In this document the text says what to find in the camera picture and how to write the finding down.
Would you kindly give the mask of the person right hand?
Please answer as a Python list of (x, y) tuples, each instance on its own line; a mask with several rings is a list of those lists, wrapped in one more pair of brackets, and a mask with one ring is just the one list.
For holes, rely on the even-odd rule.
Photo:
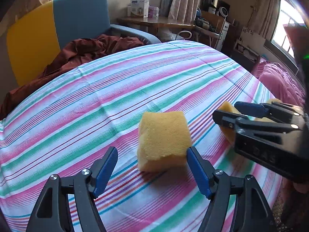
[(309, 183), (295, 183), (293, 182), (293, 187), (296, 191), (306, 194), (309, 192)]

